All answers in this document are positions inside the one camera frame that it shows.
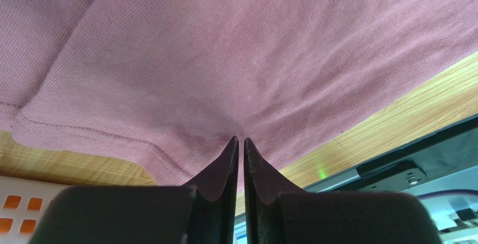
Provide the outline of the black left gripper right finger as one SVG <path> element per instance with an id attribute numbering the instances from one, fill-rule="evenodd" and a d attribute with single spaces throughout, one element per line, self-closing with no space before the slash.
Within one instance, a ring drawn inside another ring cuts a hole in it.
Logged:
<path id="1" fill-rule="evenodd" d="M 394 192 L 311 193 L 244 142 L 248 243 L 440 243 L 425 208 Z"/>

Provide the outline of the dusty red t-shirt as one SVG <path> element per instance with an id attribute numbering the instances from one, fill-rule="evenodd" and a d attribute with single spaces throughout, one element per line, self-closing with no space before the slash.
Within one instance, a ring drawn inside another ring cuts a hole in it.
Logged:
<path id="1" fill-rule="evenodd" d="M 1 129 L 159 185 L 283 168 L 477 50 L 477 0 L 1 0 Z"/>

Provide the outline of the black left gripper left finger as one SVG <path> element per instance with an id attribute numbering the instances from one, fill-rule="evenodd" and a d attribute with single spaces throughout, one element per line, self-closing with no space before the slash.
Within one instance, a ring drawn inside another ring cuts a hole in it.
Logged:
<path id="1" fill-rule="evenodd" d="M 232 243 L 238 140 L 180 186 L 73 186 L 60 192 L 31 243 Z"/>

